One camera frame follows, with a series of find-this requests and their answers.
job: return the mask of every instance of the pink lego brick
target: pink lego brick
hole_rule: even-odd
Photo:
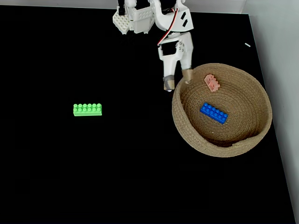
[[[220,85],[216,81],[216,78],[211,74],[209,74],[205,77],[205,82],[206,82],[206,84],[209,87],[211,92],[217,91],[218,88],[220,87]]]

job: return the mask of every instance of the red wire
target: red wire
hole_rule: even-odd
[[[159,42],[158,42],[158,46],[160,45],[160,43],[165,39],[165,37],[170,33],[170,30],[172,29],[172,27],[173,27],[173,25],[174,25],[174,22],[175,22],[175,20],[176,20],[176,18],[177,18],[177,15],[178,15],[178,8],[177,8],[177,10],[176,10],[176,12],[175,12],[175,14],[174,14],[174,17],[173,17],[173,20],[172,20],[172,22],[171,22],[171,25],[170,25],[170,27],[169,27],[169,29],[168,29],[168,31],[164,34],[164,36],[159,40]]]

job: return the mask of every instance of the rope basket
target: rope basket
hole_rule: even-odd
[[[206,75],[221,85],[211,92]],[[224,124],[200,112],[203,104],[228,114]],[[216,157],[241,155],[256,146],[268,132],[272,109],[265,89],[247,72],[224,64],[204,64],[193,70],[193,79],[178,83],[172,100],[175,126],[196,150]]]

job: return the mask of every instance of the toy brick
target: toy brick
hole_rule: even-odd
[[[220,87],[220,85],[218,84],[218,81],[216,80],[216,78],[211,74],[209,74],[205,77],[205,82],[206,82],[206,84],[209,87],[211,92],[217,91],[218,88]]]
[[[228,115],[215,107],[209,105],[208,103],[204,103],[200,112],[204,113],[205,115],[213,118],[214,120],[224,124],[228,118]]]
[[[101,104],[74,104],[74,116],[100,116],[102,115]]]

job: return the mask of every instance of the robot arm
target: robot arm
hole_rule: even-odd
[[[177,61],[181,63],[185,82],[189,83],[192,79],[193,43],[189,32],[179,33],[193,29],[190,10],[183,5],[185,0],[177,0],[174,6],[175,12],[168,14],[162,13],[160,0],[148,0],[149,6],[141,9],[136,9],[137,0],[118,0],[118,2],[119,6],[113,16],[113,23],[122,34],[126,34],[129,30],[147,34],[154,22],[161,30],[167,30],[166,35],[158,43],[159,57],[164,64],[164,89],[167,91],[175,89],[174,73]],[[171,31],[176,33],[164,39]],[[175,54],[163,54],[163,44],[170,42],[177,42]]]
[[[162,45],[165,43],[177,42],[176,53],[172,55],[163,55]],[[177,61],[180,61],[183,76],[186,83],[192,79],[192,73],[188,70],[191,68],[193,43],[191,34],[189,32],[180,34],[173,33],[161,42],[158,48],[160,60],[164,64],[164,89],[171,91],[175,89],[174,86],[174,73]]]

